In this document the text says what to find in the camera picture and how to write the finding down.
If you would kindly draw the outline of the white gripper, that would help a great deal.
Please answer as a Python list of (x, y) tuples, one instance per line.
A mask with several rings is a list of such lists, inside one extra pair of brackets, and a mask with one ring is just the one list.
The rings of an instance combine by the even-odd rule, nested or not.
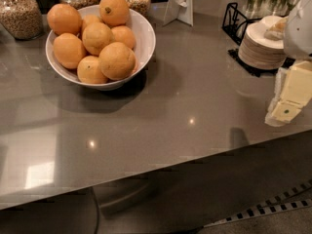
[(289, 124), (312, 98), (312, 62), (296, 61), (286, 72), (279, 100), (273, 98), (265, 123), (272, 127)]

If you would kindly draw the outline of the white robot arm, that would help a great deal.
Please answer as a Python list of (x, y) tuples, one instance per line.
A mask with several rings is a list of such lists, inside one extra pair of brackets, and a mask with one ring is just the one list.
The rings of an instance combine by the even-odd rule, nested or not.
[(275, 96), (265, 116), (265, 123), (273, 127), (288, 124), (312, 99), (312, 0), (300, 0), (290, 11), (284, 52), (294, 63), (276, 75)]

